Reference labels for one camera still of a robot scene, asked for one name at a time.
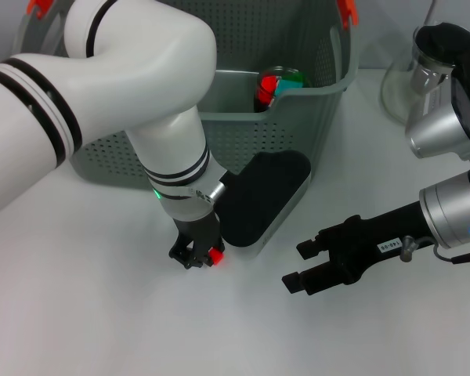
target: white table surface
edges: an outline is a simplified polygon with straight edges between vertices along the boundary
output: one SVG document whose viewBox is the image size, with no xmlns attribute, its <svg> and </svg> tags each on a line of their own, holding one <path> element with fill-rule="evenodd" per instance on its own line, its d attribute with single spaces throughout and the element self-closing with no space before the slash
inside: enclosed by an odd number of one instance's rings
<svg viewBox="0 0 470 376">
<path fill-rule="evenodd" d="M 309 191 L 251 261 L 228 250 L 186 271 L 153 193 L 86 183 L 69 164 L 14 201 L 0 213 L 0 375 L 470 374 L 470 265 L 426 248 L 311 297 L 280 281 L 327 261 L 295 250 L 318 230 L 469 169 L 410 152 L 378 104 L 383 73 L 359 72 Z"/>
</svg>

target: green object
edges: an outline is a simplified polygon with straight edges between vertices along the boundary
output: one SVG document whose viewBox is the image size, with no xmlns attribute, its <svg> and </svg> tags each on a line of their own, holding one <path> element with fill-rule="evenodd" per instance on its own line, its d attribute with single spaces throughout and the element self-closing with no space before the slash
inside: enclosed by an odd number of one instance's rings
<svg viewBox="0 0 470 376">
<path fill-rule="evenodd" d="M 301 81 L 290 81 L 290 80 L 280 79 L 277 85 L 277 88 L 275 89 L 274 95 L 279 96 L 284 90 L 301 89 L 302 87 L 303 87 L 303 83 Z"/>
<path fill-rule="evenodd" d="M 293 82 L 301 82 L 303 85 L 305 84 L 305 75 L 301 72 L 293 73 L 293 74 L 285 74 L 282 76 L 282 79 L 285 81 L 293 81 Z"/>
</svg>

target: gray plastic basket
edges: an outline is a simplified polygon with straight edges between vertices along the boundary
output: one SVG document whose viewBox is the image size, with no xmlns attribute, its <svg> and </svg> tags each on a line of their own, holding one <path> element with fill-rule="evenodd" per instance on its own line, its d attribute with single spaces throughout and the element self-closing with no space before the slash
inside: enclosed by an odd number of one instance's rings
<svg viewBox="0 0 470 376">
<path fill-rule="evenodd" d="M 209 147 L 238 173 L 260 151 L 298 150 L 313 171 L 343 91 L 358 66 L 355 27 L 345 31 L 335 0 L 164 0 L 214 31 L 218 70 L 198 104 Z M 312 88 L 291 89 L 253 112 L 257 74 L 269 67 L 305 73 Z M 151 189 L 121 132 L 82 148 L 75 170 L 94 183 Z"/>
</svg>

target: label sticker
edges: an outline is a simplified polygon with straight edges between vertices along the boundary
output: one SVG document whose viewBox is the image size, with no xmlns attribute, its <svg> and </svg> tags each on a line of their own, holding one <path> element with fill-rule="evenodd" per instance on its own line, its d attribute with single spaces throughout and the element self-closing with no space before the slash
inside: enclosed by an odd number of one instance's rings
<svg viewBox="0 0 470 376">
<path fill-rule="evenodd" d="M 378 244 L 378 249 L 381 251 L 381 253 L 393 251 L 394 249 L 401 248 L 401 247 L 402 247 L 402 241 L 400 241 L 398 237 L 396 237 L 395 239 L 386 241 L 385 243 Z"/>
</svg>

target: red object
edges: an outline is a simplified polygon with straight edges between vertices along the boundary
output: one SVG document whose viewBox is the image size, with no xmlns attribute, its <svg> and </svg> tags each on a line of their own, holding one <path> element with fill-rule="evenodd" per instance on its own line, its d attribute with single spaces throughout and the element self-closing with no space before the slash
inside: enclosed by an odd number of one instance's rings
<svg viewBox="0 0 470 376">
<path fill-rule="evenodd" d="M 259 102 L 267 105 L 272 102 L 273 94 L 277 88 L 277 81 L 277 76 L 266 76 L 262 78 L 257 93 Z"/>
<path fill-rule="evenodd" d="M 54 0 L 30 0 L 30 3 L 26 8 L 26 14 L 31 14 L 34 7 L 37 6 L 38 8 L 40 8 L 37 11 L 37 18 L 41 20 L 42 17 L 49 11 L 53 2 Z"/>
<path fill-rule="evenodd" d="M 214 265 L 218 265 L 222 258 L 225 257 L 224 254 L 218 248 L 211 248 L 211 250 L 209 251 L 209 256 L 211 256 Z"/>
<path fill-rule="evenodd" d="M 355 7 L 355 0 L 337 0 L 339 13 L 342 16 L 343 29 L 348 29 L 348 18 L 352 17 L 352 23 L 357 26 L 359 24 L 359 14 Z"/>
</svg>

